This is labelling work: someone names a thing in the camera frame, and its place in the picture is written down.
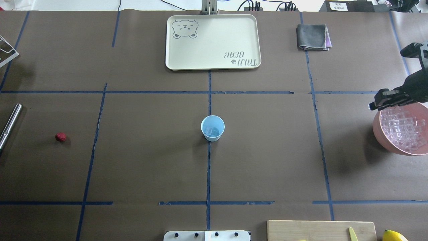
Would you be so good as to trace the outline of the light blue cup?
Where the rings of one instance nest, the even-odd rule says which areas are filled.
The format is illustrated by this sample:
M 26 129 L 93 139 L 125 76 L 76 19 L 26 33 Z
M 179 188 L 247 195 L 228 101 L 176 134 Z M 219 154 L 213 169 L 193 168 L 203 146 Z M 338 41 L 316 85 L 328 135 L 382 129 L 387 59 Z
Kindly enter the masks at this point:
M 225 123 L 219 116 L 209 115 L 202 120 L 200 128 L 207 141 L 215 142 L 224 133 Z

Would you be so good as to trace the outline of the ice cubes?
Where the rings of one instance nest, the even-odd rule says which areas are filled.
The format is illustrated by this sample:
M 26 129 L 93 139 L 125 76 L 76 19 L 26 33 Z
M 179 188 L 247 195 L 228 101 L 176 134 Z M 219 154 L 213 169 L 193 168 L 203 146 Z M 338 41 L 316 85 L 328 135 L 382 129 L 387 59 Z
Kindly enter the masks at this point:
M 216 138 L 220 136 L 220 130 L 216 127 L 206 127 L 203 133 L 209 138 Z

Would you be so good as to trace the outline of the red strawberry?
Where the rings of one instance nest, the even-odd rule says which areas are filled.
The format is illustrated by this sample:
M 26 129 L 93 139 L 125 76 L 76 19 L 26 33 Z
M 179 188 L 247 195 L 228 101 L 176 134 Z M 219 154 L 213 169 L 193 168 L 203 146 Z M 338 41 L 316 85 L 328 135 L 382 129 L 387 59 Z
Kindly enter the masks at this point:
M 59 142 L 64 142 L 66 140 L 66 134 L 63 132 L 59 132 L 55 134 L 55 139 Z

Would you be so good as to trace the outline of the steel muddler rod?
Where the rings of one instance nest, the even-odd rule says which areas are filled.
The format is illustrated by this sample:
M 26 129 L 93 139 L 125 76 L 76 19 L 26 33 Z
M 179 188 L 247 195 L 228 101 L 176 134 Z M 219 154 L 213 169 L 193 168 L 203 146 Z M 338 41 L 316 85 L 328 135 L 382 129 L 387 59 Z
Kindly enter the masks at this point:
M 21 105 L 20 103 L 17 103 L 15 105 L 15 108 L 13 109 L 13 111 L 12 111 L 12 113 L 11 113 L 11 115 L 10 115 L 6 125 L 5 125 L 5 128 L 3 129 L 2 133 L 1 133 L 1 136 L 0 136 L 0 155 L 2 155 L 2 153 L 3 153 L 6 142 L 9 138 L 9 135 L 10 135 L 19 115 L 20 115 L 22 108 L 23 108 L 23 105 Z

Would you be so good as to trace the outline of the pink bowl of ice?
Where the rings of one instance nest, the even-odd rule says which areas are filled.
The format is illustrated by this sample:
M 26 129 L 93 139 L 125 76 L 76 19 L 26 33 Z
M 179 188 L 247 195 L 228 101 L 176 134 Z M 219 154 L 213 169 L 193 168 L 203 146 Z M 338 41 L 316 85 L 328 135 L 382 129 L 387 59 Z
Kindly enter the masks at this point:
M 379 144 L 390 152 L 427 155 L 427 105 L 414 103 L 378 111 L 372 129 Z

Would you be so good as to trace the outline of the folded grey cloth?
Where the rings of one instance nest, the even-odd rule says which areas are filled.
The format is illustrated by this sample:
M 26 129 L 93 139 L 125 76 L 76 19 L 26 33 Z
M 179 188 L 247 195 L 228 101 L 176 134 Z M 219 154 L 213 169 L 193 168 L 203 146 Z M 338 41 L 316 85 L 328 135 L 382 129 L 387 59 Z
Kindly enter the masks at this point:
M 300 23 L 296 29 L 297 46 L 303 50 L 328 51 L 333 47 L 326 24 Z

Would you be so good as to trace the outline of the black box with label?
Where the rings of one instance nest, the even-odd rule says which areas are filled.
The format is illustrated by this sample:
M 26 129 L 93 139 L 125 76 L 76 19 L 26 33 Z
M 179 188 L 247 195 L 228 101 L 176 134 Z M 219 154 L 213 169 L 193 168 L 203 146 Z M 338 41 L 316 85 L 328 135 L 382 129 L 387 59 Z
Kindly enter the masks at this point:
M 319 12 L 375 12 L 367 0 L 325 0 Z

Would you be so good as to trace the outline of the lemon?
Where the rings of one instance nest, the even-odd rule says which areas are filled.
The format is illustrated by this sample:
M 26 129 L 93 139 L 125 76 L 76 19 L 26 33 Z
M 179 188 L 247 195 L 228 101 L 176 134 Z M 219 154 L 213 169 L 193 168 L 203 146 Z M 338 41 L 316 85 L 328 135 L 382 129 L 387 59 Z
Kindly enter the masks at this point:
M 408 239 L 399 232 L 385 229 L 382 236 L 382 241 L 408 241 Z

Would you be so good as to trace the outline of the yellow knife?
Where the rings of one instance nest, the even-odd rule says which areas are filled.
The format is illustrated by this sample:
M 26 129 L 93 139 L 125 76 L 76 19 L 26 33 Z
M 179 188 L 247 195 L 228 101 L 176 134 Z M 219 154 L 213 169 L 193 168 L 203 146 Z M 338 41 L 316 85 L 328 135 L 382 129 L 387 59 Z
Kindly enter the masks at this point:
M 354 229 L 352 227 L 349 227 L 348 231 L 349 231 L 350 241 L 358 241 L 358 238 L 356 236 Z

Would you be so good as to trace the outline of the wooden cutting board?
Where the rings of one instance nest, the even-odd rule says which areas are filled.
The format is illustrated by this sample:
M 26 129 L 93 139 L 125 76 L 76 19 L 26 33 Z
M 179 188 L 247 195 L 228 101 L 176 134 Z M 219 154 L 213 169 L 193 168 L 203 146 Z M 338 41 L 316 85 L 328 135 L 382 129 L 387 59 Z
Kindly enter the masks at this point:
M 350 241 L 349 228 L 358 241 L 376 241 L 373 222 L 352 221 L 280 221 L 266 222 L 269 241 Z

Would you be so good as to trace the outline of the cream bear tray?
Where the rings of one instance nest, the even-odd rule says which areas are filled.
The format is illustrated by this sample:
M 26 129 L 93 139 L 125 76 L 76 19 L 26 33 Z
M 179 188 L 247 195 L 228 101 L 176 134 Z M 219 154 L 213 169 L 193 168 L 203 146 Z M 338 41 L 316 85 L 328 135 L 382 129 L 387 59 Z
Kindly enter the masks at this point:
M 169 17 L 165 65 L 173 71 L 258 68 L 261 65 L 261 49 L 255 16 Z

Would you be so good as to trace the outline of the aluminium frame post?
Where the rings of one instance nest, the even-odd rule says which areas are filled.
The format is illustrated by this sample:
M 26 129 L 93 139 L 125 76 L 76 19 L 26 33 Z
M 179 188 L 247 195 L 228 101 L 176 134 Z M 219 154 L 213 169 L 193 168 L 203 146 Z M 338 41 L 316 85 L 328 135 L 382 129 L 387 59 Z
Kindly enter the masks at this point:
M 217 15 L 218 7 L 217 0 L 202 0 L 201 1 L 201 13 L 202 15 Z

